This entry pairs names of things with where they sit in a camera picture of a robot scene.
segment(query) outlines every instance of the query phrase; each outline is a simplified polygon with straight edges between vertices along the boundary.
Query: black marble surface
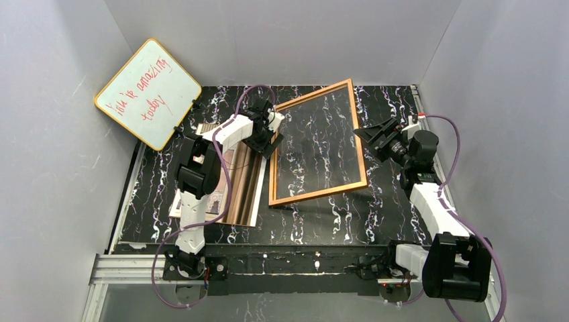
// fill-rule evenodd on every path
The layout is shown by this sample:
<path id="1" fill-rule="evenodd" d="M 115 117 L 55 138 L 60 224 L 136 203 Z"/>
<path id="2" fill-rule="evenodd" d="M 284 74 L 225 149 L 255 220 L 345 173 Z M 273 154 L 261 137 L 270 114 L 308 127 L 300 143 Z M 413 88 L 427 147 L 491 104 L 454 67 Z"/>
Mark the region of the black marble surface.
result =
<path id="1" fill-rule="evenodd" d="M 320 88 L 273 87 L 278 103 Z M 184 132 L 195 131 L 198 123 L 226 120 L 244 89 L 245 87 L 204 87 L 199 99 L 202 107 L 190 111 L 181 126 Z M 362 127 L 380 123 L 391 116 L 406 123 L 405 115 L 416 113 L 410 87 L 354 87 L 354 91 Z M 268 98 L 268 93 L 255 90 L 246 99 L 244 107 L 258 97 Z M 325 129 L 330 122 L 330 125 L 340 128 L 345 121 L 340 115 L 343 114 L 329 113 L 329 117 L 314 119 L 310 126 L 313 129 Z M 290 120 L 286 126 L 293 124 L 296 123 Z M 175 194 L 174 165 L 181 142 L 180 137 L 173 137 L 161 152 L 146 148 L 121 230 L 121 244 L 159 243 L 164 236 L 179 228 L 178 221 L 168 217 L 168 210 Z M 319 144 L 327 146 L 325 140 L 319 140 Z M 279 209 L 268 207 L 267 166 L 256 227 L 213 224 L 205 228 L 206 242 L 386 244 L 390 239 L 405 239 L 430 244 L 422 218 L 399 188 L 398 166 L 392 162 L 381 164 L 366 149 L 364 159 L 370 183 L 367 189 L 303 201 Z M 329 173 L 341 176 L 342 170 L 331 167 Z"/>

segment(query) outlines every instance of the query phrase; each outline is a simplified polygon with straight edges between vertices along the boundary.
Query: wooden picture frame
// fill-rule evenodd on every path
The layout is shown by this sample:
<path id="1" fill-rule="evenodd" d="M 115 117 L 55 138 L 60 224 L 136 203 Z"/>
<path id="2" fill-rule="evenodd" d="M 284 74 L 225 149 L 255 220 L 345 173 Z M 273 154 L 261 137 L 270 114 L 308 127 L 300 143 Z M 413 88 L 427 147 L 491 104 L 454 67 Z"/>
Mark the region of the wooden picture frame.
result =
<path id="1" fill-rule="evenodd" d="M 354 86 L 352 84 L 351 79 L 347 79 L 343 82 L 325 87 L 325 88 L 320 89 L 318 91 L 312 92 L 308 95 L 298 97 L 296 99 L 293 99 L 292 101 L 277 105 L 275 107 L 275 110 L 277 112 L 283 112 L 286 109 L 289 109 L 291 107 L 297 106 L 297 105 L 302 104 L 302 103 L 305 103 L 305 102 L 310 101 L 312 99 L 316 99 L 318 97 L 324 96 L 328 93 L 337 91 L 337 90 L 342 89 L 342 88 L 346 88 L 348 90 L 348 97 L 349 97 L 349 101 L 350 101 L 350 112 L 352 114 L 352 123 L 353 123 L 354 129 L 358 129 L 358 128 L 360 128 L 360 124 L 358 121 L 356 101 L 355 101 L 355 97 L 354 97 Z M 349 184 L 344 184 L 342 186 L 334 186 L 334 187 L 330 187 L 328 189 L 312 191 L 312 192 L 303 193 L 303 194 L 296 195 L 296 196 L 285 197 L 285 198 L 279 199 L 279 198 L 277 198 L 277 178 L 278 178 L 278 147 L 277 147 L 277 149 L 274 151 L 274 154 L 272 155 L 272 158 L 270 160 L 269 201 L 268 201 L 269 206 L 288 205 L 291 203 L 297 203 L 299 201 L 305 201 L 305 200 L 309 200 L 309 199 L 326 197 L 329 195 L 334 195 L 334 194 L 338 194 L 338 193 L 344 193 L 344 192 L 348 192 L 348 191 L 354 191 L 354 190 L 366 188 L 368 186 L 368 178 L 366 175 L 366 166 L 364 163 L 364 154 L 363 154 L 363 150 L 362 150 L 362 142 L 360 141 L 360 138 L 358 136 L 356 136 L 355 134 L 352 134 L 352 135 L 354 136 L 354 141 L 355 141 L 355 145 L 356 145 L 356 153 L 357 153 L 357 159 L 358 159 L 360 181 L 352 182 Z"/>

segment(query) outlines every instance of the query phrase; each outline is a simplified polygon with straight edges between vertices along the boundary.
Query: white wall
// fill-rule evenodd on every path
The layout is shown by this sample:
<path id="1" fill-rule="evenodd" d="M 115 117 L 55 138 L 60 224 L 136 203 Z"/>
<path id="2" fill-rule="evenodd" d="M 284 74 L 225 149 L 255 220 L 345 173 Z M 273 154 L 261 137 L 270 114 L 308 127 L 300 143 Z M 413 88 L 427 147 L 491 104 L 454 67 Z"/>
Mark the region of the white wall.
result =
<path id="1" fill-rule="evenodd" d="M 419 87 L 454 119 L 460 214 L 495 246 L 508 321 L 567 321 L 569 3 L 463 0 Z M 446 169 L 454 137 L 442 121 Z"/>
<path id="2" fill-rule="evenodd" d="M 202 85 L 419 83 L 460 0 L 119 0 L 132 50 L 156 38 Z"/>
<path id="3" fill-rule="evenodd" d="M 105 3 L 0 3 L 0 314 L 79 321 L 135 139 L 93 104 L 132 55 Z"/>

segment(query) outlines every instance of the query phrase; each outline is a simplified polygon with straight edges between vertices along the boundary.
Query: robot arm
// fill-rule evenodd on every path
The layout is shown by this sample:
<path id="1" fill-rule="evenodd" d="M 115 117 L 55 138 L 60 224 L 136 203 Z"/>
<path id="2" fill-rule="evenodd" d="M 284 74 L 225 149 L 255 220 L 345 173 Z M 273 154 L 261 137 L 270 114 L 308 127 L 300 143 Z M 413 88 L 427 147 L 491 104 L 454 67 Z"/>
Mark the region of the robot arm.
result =
<path id="1" fill-rule="evenodd" d="M 438 137 L 420 129 L 418 123 L 403 128 L 395 118 L 354 133 L 381 162 L 391 159 L 401 165 L 400 185 L 433 239 L 428 251 L 411 242 L 392 241 L 382 267 L 415 275 L 429 297 L 483 301 L 491 257 L 470 231 L 449 215 L 450 209 L 443 207 L 450 203 L 439 192 L 441 182 L 433 167 Z"/>
<path id="2" fill-rule="evenodd" d="M 250 109 L 221 124 L 215 139 L 222 153 L 240 141 L 254 151 L 269 158 L 276 145 L 282 140 L 279 134 L 271 143 L 284 116 L 270 111 L 269 102 L 258 101 Z M 205 221 L 207 196 L 215 190 L 221 173 L 221 160 L 213 147 L 213 132 L 202 136 L 191 134 L 185 138 L 180 152 L 177 172 L 178 188 L 181 192 L 181 227 Z M 179 250 L 187 254 L 198 254 L 205 245 L 203 226 L 182 231 L 176 240 Z"/>

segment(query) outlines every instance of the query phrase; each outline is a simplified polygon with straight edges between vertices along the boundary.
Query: cable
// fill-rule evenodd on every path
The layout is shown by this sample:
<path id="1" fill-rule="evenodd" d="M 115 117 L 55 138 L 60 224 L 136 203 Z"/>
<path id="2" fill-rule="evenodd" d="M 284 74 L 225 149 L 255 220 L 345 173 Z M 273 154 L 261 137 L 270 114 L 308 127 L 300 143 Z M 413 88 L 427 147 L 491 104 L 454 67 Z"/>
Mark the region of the cable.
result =
<path id="1" fill-rule="evenodd" d="M 498 309 L 498 313 L 496 314 L 496 317 L 492 320 L 492 322 L 498 322 L 504 316 L 504 312 L 506 311 L 506 304 L 508 301 L 508 294 L 507 294 L 507 289 L 506 289 L 506 280 L 504 277 L 504 270 L 502 269 L 502 265 L 500 263 L 500 260 L 498 259 L 498 256 L 496 255 L 496 253 L 492 249 L 492 246 L 483 237 L 481 237 L 482 234 L 475 227 L 473 227 L 471 224 L 469 224 L 466 220 L 459 217 L 458 214 L 454 210 L 452 210 L 452 208 L 449 205 L 447 205 L 446 200 L 442 196 L 443 188 L 449 183 L 450 178 L 451 178 L 451 176 L 454 172 L 454 169 L 456 167 L 456 164 L 458 163 L 458 156 L 460 154 L 460 134 L 458 133 L 458 127 L 456 126 L 456 124 L 451 119 L 449 119 L 446 116 L 443 116 L 443 115 L 425 115 L 425 116 L 436 118 L 436 119 L 444 119 L 445 121 L 450 123 L 450 125 L 454 129 L 454 133 L 456 134 L 456 153 L 454 154 L 454 161 L 452 162 L 452 166 L 450 167 L 450 171 L 448 172 L 447 179 L 439 187 L 439 191 L 438 191 L 439 202 L 441 203 L 443 208 L 447 211 L 447 213 L 451 217 L 453 217 L 456 221 L 461 223 L 464 227 L 466 227 L 467 229 L 469 229 L 472 232 L 472 234 L 475 236 L 475 238 L 482 245 L 484 245 L 484 247 L 488 250 L 488 253 L 490 253 L 492 260 L 494 260 L 494 265 L 496 266 L 496 271 L 498 272 L 498 279 L 500 281 L 502 299 L 500 300 L 500 308 Z M 459 320 L 459 322 L 466 322 L 466 320 L 464 320 L 456 312 L 456 310 L 452 307 L 452 305 L 450 304 L 450 301 L 448 299 L 446 299 L 445 302 L 446 302 L 448 308 L 450 309 L 450 312 L 453 314 L 453 316 L 457 320 Z"/>
<path id="2" fill-rule="evenodd" d="M 217 136 L 217 134 L 225 127 L 227 127 L 229 124 L 233 123 L 235 118 L 237 117 L 237 115 L 239 114 L 239 110 L 241 108 L 241 103 L 243 101 L 243 98 L 254 88 L 256 87 L 265 87 L 269 90 L 269 92 L 272 95 L 272 100 L 273 100 L 273 104 L 276 103 L 276 98 L 275 98 L 275 94 L 274 91 L 266 86 L 266 85 L 255 85 L 255 86 L 251 86 L 248 89 L 246 89 L 243 94 L 241 94 L 241 97 L 239 97 L 239 100 L 237 102 L 236 108 L 235 108 L 235 113 L 231 116 L 231 118 L 229 119 L 228 122 L 224 123 L 223 125 L 217 127 L 217 129 L 215 129 L 215 131 L 213 132 L 213 136 L 212 136 L 212 142 L 213 142 L 213 147 L 215 148 L 215 151 L 217 152 L 217 157 L 219 158 L 219 160 L 221 161 L 221 167 L 223 168 L 223 172 L 225 173 L 225 178 L 226 178 L 226 182 L 227 182 L 227 202 L 225 203 L 225 209 L 223 210 L 223 212 L 217 216 L 216 218 L 210 220 L 210 221 L 205 221 L 203 223 L 192 223 L 190 225 L 184 226 L 182 228 L 180 228 L 179 230 L 176 230 L 175 232 L 171 233 L 170 235 L 168 235 L 167 237 L 165 237 L 162 242 L 160 243 L 160 245 L 158 245 L 158 249 L 156 250 L 156 253 L 154 254 L 154 260 L 152 261 L 152 270 L 151 270 L 151 278 L 152 278 L 152 288 L 154 289 L 154 292 L 156 293 L 156 295 L 158 296 L 158 298 L 166 305 L 168 305 L 169 307 L 173 307 L 175 309 L 186 309 L 186 308 L 190 308 L 194 305 L 196 305 L 197 303 L 199 303 L 201 300 L 203 300 L 205 297 L 199 299 L 198 301 L 195 301 L 194 303 L 190 303 L 190 304 L 185 304 L 185 305 L 176 305 L 173 303 L 168 302 L 168 300 L 166 300 L 161 294 L 160 291 L 158 290 L 158 286 L 156 285 L 156 280 L 154 277 L 154 272 L 156 270 L 156 261 L 158 260 L 158 256 L 160 255 L 160 251 L 162 250 L 162 248 L 164 247 L 164 245 L 166 245 L 166 242 L 170 239 L 172 239 L 173 237 L 176 237 L 177 235 L 179 235 L 182 231 L 190 229 L 190 228 L 194 228 L 194 227 L 199 227 L 199 226 L 206 226 L 206 225 L 211 225 L 212 223 L 215 223 L 216 221 L 220 220 L 221 218 L 225 217 L 227 215 L 227 213 L 229 212 L 229 205 L 231 204 L 231 177 L 229 176 L 229 170 L 227 169 L 227 166 L 225 165 L 225 159 L 223 158 L 223 153 L 221 152 L 221 149 L 219 148 L 219 144 L 217 143 L 217 140 L 215 139 L 215 137 Z"/>

